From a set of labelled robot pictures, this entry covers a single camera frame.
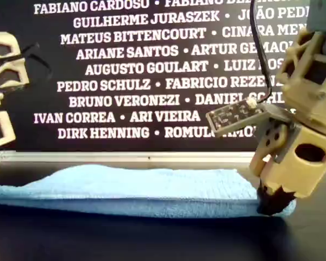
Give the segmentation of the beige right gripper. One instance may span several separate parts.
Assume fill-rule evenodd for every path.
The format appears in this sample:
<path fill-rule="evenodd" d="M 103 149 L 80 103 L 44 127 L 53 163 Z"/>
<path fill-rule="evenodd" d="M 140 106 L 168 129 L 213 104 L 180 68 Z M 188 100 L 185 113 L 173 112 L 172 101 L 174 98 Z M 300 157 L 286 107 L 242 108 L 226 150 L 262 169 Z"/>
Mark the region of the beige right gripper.
<path fill-rule="evenodd" d="M 256 136 L 259 143 L 249 168 L 260 181 L 257 212 L 274 215 L 296 196 L 310 196 L 326 173 L 326 135 L 268 120 L 257 127 Z"/>

